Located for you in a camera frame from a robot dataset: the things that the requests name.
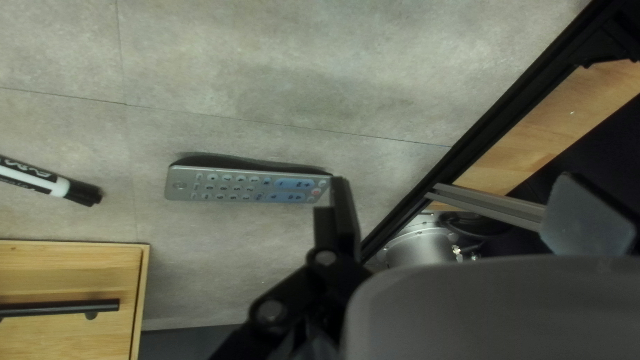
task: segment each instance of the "marker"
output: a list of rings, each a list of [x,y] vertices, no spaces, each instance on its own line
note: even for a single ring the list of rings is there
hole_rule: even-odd
[[[0,181],[51,196],[63,197],[85,206],[98,204],[102,200],[100,188],[97,186],[68,180],[4,156],[0,156]]]

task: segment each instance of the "remote control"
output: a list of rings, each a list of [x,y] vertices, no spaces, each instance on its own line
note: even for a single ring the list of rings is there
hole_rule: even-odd
[[[313,204],[330,187],[331,176],[312,167],[267,165],[218,155],[190,156],[169,166],[164,197]]]

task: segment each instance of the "drawer handle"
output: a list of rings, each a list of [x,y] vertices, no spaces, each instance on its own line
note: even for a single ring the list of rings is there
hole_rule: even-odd
[[[58,302],[27,302],[23,304],[0,304],[0,322],[3,318],[18,316],[81,314],[93,320],[98,313],[118,311],[120,299],[80,300]]]

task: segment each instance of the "wooden drawer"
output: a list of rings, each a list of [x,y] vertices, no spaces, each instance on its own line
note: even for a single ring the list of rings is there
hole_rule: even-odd
[[[6,317],[0,359],[137,359],[148,245],[0,240],[0,304],[119,299],[118,311]]]

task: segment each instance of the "remote button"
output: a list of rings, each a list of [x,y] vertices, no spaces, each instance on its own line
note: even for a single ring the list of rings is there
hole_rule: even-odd
[[[296,192],[278,192],[267,195],[267,200],[270,202],[300,202],[304,199],[304,193]]]
[[[292,179],[290,177],[283,177],[277,179],[273,183],[277,188],[281,189],[308,189],[316,184],[311,179]]]

